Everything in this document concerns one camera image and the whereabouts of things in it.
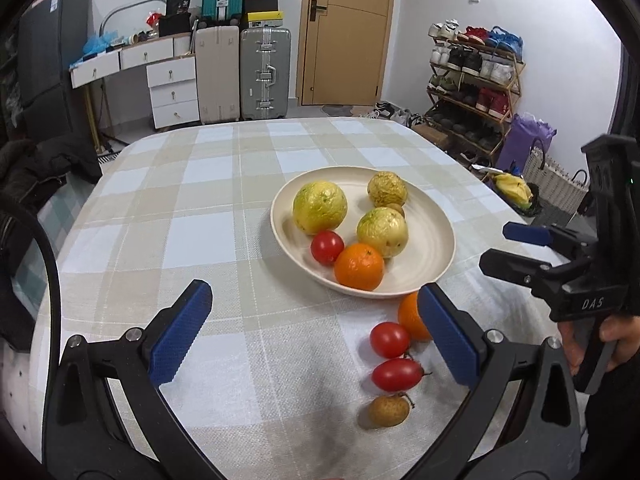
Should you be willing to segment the person's right hand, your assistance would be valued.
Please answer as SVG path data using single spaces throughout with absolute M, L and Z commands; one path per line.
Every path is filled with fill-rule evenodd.
M 564 352 L 567 358 L 570 374 L 575 376 L 582 365 L 585 351 L 578 344 L 572 322 L 558 324 L 562 337 Z M 610 372 L 631 358 L 639 351 L 640 324 L 638 316 L 611 315 L 600 326 L 600 339 L 603 342 L 615 342 L 616 348 L 612 358 L 608 361 L 606 370 Z

